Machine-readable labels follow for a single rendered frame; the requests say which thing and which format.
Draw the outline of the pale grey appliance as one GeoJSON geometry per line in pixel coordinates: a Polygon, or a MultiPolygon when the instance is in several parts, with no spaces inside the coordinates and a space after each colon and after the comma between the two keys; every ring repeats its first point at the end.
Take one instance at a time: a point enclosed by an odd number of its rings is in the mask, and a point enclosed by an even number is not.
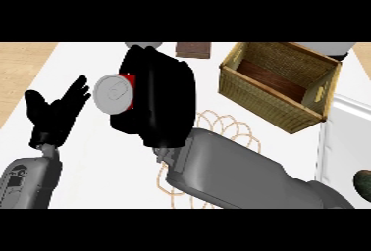
{"type": "Polygon", "coordinates": [[[348,54],[354,42],[298,42],[298,45],[341,61],[348,54]]]}

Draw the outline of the pale grey round object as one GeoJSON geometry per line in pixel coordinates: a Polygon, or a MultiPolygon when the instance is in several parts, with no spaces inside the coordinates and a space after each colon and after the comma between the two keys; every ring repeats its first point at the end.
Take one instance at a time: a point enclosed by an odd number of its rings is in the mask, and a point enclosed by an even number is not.
{"type": "Polygon", "coordinates": [[[137,45],[141,48],[150,46],[156,49],[162,45],[162,42],[124,42],[124,44],[127,48],[130,48],[133,45],[137,45]]]}

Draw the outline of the wicker basket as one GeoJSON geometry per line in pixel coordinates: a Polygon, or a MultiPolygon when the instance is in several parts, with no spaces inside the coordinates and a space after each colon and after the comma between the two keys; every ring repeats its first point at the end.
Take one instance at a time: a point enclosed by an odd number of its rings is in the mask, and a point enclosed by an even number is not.
{"type": "Polygon", "coordinates": [[[218,93],[292,134],[328,119],[341,62],[294,42],[239,42],[218,93]]]}

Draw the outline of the brown wooden block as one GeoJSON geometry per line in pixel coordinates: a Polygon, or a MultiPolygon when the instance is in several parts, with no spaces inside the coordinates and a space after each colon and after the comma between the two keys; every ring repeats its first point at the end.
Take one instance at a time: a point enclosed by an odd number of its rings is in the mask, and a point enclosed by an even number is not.
{"type": "Polygon", "coordinates": [[[209,42],[178,42],[175,46],[175,56],[184,58],[208,59],[209,42]]]}

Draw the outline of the red can with grey lid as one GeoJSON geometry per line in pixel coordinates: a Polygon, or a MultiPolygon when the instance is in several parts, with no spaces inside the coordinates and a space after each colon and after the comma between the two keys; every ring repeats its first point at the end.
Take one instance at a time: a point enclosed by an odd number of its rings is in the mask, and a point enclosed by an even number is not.
{"type": "Polygon", "coordinates": [[[93,98],[103,113],[116,115],[133,108],[134,81],[134,75],[106,75],[99,79],[93,98]]]}

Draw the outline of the white placemat with tan loops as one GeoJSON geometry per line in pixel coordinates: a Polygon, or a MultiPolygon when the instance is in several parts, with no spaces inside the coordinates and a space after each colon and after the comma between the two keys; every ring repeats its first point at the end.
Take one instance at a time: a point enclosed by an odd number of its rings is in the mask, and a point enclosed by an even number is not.
{"type": "MultiPolygon", "coordinates": [[[[218,115],[211,110],[204,110],[196,112],[195,117],[195,127],[208,129],[218,135],[226,136],[232,141],[236,141],[239,137],[246,138],[243,146],[251,148],[255,146],[254,150],[260,152],[260,140],[254,137],[249,125],[235,119],[232,115],[218,115]]],[[[156,188],[170,196],[170,208],[175,209],[175,202],[178,197],[184,197],[186,194],[180,192],[174,187],[164,187],[162,183],[165,181],[164,172],[170,169],[170,164],[167,161],[161,161],[161,168],[156,174],[156,188]]]]}

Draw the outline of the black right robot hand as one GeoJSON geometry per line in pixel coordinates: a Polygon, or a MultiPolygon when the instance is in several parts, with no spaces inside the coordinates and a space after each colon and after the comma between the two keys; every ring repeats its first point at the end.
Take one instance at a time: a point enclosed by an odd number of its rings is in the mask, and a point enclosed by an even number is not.
{"type": "Polygon", "coordinates": [[[152,46],[133,45],[118,73],[134,75],[133,108],[110,115],[110,127],[137,134],[147,147],[183,147],[195,120],[190,67],[152,46]]]}

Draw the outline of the dark green round object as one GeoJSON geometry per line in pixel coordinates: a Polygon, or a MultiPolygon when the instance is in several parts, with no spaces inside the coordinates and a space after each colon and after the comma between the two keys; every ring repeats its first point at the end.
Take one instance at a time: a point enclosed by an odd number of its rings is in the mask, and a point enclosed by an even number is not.
{"type": "Polygon", "coordinates": [[[371,203],[371,171],[360,170],[356,172],[353,186],[359,196],[371,203]]]}

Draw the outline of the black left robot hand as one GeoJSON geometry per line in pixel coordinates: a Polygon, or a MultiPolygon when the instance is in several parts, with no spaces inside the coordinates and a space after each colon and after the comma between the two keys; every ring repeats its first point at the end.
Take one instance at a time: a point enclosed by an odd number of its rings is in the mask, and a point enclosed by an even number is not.
{"type": "Polygon", "coordinates": [[[26,115],[34,124],[29,146],[38,148],[42,144],[60,147],[69,135],[76,116],[91,97],[87,78],[79,75],[63,96],[51,103],[44,101],[35,90],[25,92],[26,115]]]}

